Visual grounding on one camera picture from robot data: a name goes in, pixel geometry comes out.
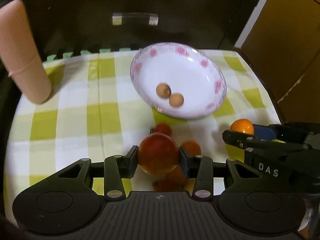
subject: pink bottle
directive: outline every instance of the pink bottle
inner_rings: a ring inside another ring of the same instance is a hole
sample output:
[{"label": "pink bottle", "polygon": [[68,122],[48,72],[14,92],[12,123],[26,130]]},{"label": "pink bottle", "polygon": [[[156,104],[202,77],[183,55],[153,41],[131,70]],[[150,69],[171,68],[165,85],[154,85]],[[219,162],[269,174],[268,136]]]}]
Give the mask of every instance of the pink bottle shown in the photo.
[{"label": "pink bottle", "polygon": [[0,8],[0,58],[20,91],[33,103],[50,96],[52,86],[33,40],[21,0]]}]

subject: checkered tablecloth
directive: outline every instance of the checkered tablecloth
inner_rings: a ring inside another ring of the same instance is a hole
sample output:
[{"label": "checkered tablecloth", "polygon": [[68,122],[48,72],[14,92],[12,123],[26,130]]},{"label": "checkered tablecloth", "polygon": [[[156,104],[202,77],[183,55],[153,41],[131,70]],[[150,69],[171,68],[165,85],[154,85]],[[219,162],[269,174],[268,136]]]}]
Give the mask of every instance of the checkered tablecloth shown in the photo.
[{"label": "checkered tablecloth", "polygon": [[[216,162],[225,162],[228,157],[243,160],[242,150],[226,147],[222,132],[239,118],[264,125],[279,123],[279,119],[266,90],[236,52],[203,52],[222,71],[227,97],[214,114],[189,121],[165,116],[139,97],[130,79],[130,64],[137,51],[44,62],[53,94],[42,105],[21,97],[8,140],[4,169],[8,219],[14,222],[12,202],[25,188],[84,157],[102,162],[111,155],[125,155],[160,122],[171,125],[178,145],[196,140],[203,155]],[[123,180],[126,193],[152,190],[151,182],[159,177],[138,167],[131,180]],[[223,183],[215,183],[218,194]],[[102,195],[103,179],[95,179],[93,189]]]}]

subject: wooden cabinet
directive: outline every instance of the wooden cabinet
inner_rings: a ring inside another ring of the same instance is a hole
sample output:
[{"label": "wooden cabinet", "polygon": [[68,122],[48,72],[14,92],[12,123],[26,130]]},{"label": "wooden cabinet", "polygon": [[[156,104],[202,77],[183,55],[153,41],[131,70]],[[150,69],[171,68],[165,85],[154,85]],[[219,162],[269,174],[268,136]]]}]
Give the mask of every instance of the wooden cabinet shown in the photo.
[{"label": "wooden cabinet", "polygon": [[320,123],[320,54],[279,106],[287,121]]},{"label": "wooden cabinet", "polygon": [[276,100],[303,75],[319,49],[316,0],[267,0],[241,47]]}]

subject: egg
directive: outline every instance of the egg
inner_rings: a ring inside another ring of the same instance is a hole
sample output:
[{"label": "egg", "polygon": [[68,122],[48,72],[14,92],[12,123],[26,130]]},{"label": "egg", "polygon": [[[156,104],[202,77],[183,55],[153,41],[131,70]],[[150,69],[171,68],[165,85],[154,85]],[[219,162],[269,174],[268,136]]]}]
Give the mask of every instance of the egg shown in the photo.
[{"label": "egg", "polygon": [[156,93],[161,98],[168,98],[171,96],[171,89],[166,83],[160,83],[157,85]]},{"label": "egg", "polygon": [[182,106],[184,102],[183,95],[180,93],[174,93],[169,98],[169,104],[173,107]]}]

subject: floral bowl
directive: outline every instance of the floral bowl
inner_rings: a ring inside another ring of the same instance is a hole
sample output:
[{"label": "floral bowl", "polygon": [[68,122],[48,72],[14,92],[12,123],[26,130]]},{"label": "floral bowl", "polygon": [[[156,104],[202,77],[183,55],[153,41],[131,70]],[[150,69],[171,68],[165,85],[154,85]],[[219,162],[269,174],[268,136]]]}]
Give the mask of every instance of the floral bowl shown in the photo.
[{"label": "floral bowl", "polygon": [[[131,80],[142,99],[161,113],[182,119],[217,110],[227,93],[220,69],[203,53],[179,43],[156,43],[140,49],[131,63]],[[172,107],[156,94],[159,83],[181,93],[184,104]]]}]

